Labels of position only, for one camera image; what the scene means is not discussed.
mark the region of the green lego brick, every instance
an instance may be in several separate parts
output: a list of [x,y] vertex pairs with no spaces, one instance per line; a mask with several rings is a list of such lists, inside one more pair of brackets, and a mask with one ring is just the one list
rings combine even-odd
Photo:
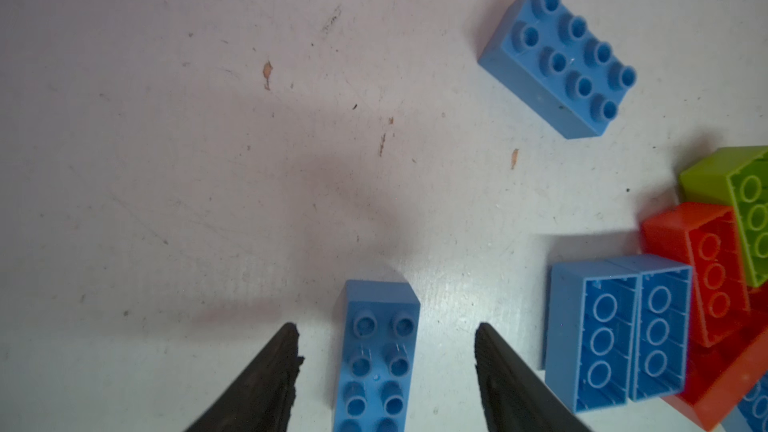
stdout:
[[768,281],[768,146],[725,147],[680,174],[686,200],[734,207],[752,287]]

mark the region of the wood chip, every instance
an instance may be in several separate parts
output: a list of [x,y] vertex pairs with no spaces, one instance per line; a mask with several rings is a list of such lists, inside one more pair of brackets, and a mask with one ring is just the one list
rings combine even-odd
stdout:
[[264,79],[266,79],[266,83],[264,84],[264,89],[269,90],[270,89],[270,75],[272,75],[272,64],[267,61],[264,64]]

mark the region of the lego stud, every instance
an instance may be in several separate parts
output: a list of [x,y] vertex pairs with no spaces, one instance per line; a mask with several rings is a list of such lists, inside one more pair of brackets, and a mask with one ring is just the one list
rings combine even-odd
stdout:
[[390,344],[386,347],[385,360],[389,373],[396,378],[405,377],[411,371],[411,361],[408,360],[405,347]]
[[366,391],[360,382],[349,382],[344,388],[344,404],[346,414],[351,418],[358,418],[366,411]]
[[376,316],[367,308],[355,314],[352,320],[352,332],[357,338],[372,337],[376,333],[376,327]]
[[545,47],[542,51],[542,60],[539,66],[546,76],[556,76],[565,70],[568,60],[562,53],[551,47]]
[[543,19],[557,12],[560,7],[560,0],[531,0],[533,14],[537,18]]
[[596,122],[610,122],[616,118],[618,111],[616,102],[606,99],[602,94],[597,94],[592,100],[591,115]]
[[563,14],[558,25],[558,35],[565,43],[579,42],[587,34],[587,20],[582,16]]
[[730,297],[725,292],[715,292],[706,304],[706,312],[714,318],[725,317],[730,309]]
[[348,360],[352,375],[357,378],[367,377],[371,371],[371,351],[360,347],[350,356]]
[[565,87],[568,96],[573,100],[586,99],[592,95],[592,80],[576,71],[568,76]]
[[398,312],[392,319],[392,332],[398,339],[408,338],[416,330],[416,322],[405,312]]
[[590,67],[604,66],[613,56],[613,49],[608,42],[591,39],[584,48],[584,62]]
[[699,246],[696,249],[696,254],[704,260],[715,260],[717,254],[720,253],[720,237],[715,234],[704,234],[699,240]]
[[613,64],[608,73],[608,84],[613,90],[627,90],[638,80],[638,73],[632,66]]
[[616,297],[611,294],[602,294],[594,301],[592,317],[599,322],[608,322],[616,315],[618,309],[619,304],[616,302]]
[[339,432],[362,432],[362,429],[356,420],[345,420],[339,427]]
[[517,52],[525,52],[538,44],[538,29],[523,21],[512,28],[512,46]]
[[755,239],[753,255],[758,258],[768,258],[768,232],[763,232]]
[[614,347],[614,332],[607,327],[600,327],[589,340],[589,349],[597,356],[606,355]]
[[746,224],[754,231],[763,230],[768,226],[768,208],[763,204],[755,204],[746,214]]
[[645,358],[645,373],[651,377],[658,377],[667,369],[667,355],[661,350],[654,350]]
[[717,262],[709,264],[704,270],[704,286],[711,291],[720,288],[725,282],[725,267]]
[[384,419],[379,422],[376,432],[397,432],[397,424],[392,419]]
[[598,360],[587,370],[587,383],[590,387],[601,389],[610,381],[610,366],[605,360]]
[[752,415],[757,419],[762,419],[768,415],[768,397],[761,395],[755,403],[752,404]]
[[754,202],[760,198],[763,191],[763,183],[758,176],[747,176],[739,187],[739,197],[742,202]]
[[760,382],[758,382],[757,384],[755,384],[755,386],[752,388],[752,390],[750,390],[750,391],[749,391],[749,392],[748,392],[748,393],[747,393],[747,394],[744,396],[744,400],[746,400],[747,402],[751,402],[751,401],[753,401],[754,399],[757,399],[757,398],[760,396],[760,391],[761,391],[762,389],[763,389],[763,388],[760,386]]
[[397,382],[387,382],[382,387],[382,405],[390,416],[396,416],[402,412],[406,401],[402,398],[402,390]]
[[645,340],[651,345],[662,345],[670,335],[670,325],[662,318],[655,318],[648,324]]
[[672,293],[663,285],[657,285],[648,294],[648,309],[654,314],[662,314],[672,303]]

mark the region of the red lego brick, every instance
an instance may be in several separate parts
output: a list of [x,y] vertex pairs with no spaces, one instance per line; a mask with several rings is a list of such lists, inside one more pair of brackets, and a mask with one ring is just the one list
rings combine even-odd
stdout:
[[750,289],[750,303],[753,310],[768,313],[768,284]]
[[642,225],[644,250],[694,266],[690,340],[712,347],[749,321],[734,209],[685,202]]
[[704,430],[712,430],[768,371],[768,314],[753,310],[739,331],[711,347],[688,346],[685,390],[663,398]]

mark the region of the lego brick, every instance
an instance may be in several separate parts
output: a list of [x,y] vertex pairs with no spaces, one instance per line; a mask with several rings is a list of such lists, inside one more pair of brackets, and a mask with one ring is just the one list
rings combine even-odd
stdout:
[[402,432],[420,303],[400,282],[346,282],[333,432]]
[[552,267],[544,382],[572,412],[627,402],[638,287],[605,261]]
[[768,284],[751,288],[749,292],[752,309],[768,313]]
[[736,211],[746,283],[768,280],[768,146],[725,147],[680,174],[686,199]]
[[739,402],[738,410],[752,432],[768,430],[768,375],[764,375]]
[[643,250],[694,266],[690,340],[712,347],[750,319],[734,209],[685,202],[642,225]]
[[752,430],[739,408],[733,409],[730,414],[720,422],[720,425],[723,426],[725,432],[757,432],[756,430]]
[[566,139],[603,135],[637,80],[561,0],[516,0],[478,62]]
[[652,254],[608,261],[640,275],[630,399],[637,402],[681,392],[693,268]]
[[717,345],[691,343],[685,389],[664,397],[704,430],[712,430],[768,371],[768,314],[754,310],[750,321]]

